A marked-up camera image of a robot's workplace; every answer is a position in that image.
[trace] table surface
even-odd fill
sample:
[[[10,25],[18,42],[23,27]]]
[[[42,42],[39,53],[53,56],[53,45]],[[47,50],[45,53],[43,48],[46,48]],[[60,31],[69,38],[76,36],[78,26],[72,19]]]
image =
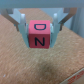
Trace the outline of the table surface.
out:
[[[26,20],[50,20],[40,9],[21,9]],[[0,15],[0,84],[59,84],[84,67],[84,39],[63,26],[55,46],[28,49],[20,32]]]

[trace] cube top face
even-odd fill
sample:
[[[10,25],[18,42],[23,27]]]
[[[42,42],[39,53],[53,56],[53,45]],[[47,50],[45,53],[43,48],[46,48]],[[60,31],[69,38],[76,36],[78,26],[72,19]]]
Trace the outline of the cube top face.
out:
[[[29,24],[31,34],[50,34],[49,20],[31,20]]]

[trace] red cube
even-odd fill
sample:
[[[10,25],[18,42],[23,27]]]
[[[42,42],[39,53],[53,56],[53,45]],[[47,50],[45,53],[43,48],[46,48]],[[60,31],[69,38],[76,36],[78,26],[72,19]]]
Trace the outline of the red cube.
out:
[[[29,47],[49,48],[50,45],[50,21],[31,20],[29,24]]]

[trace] robotic arm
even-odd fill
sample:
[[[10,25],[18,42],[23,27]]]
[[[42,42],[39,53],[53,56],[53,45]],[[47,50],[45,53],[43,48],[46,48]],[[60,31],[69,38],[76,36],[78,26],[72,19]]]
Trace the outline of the robotic arm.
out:
[[[61,8],[53,16],[53,22],[50,23],[50,44],[52,48],[56,42],[59,31],[62,30],[63,24],[76,14],[77,8]],[[1,15],[11,21],[16,26],[17,31],[22,34],[26,46],[30,47],[29,42],[29,25],[26,23],[25,14],[21,14],[17,9],[0,9]]]

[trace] cube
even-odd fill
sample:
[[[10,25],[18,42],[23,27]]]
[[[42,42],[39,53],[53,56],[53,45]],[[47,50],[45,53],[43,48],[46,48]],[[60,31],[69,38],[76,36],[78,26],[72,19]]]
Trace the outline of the cube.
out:
[[[50,21],[31,20],[29,24],[30,48],[49,48],[50,45]]]

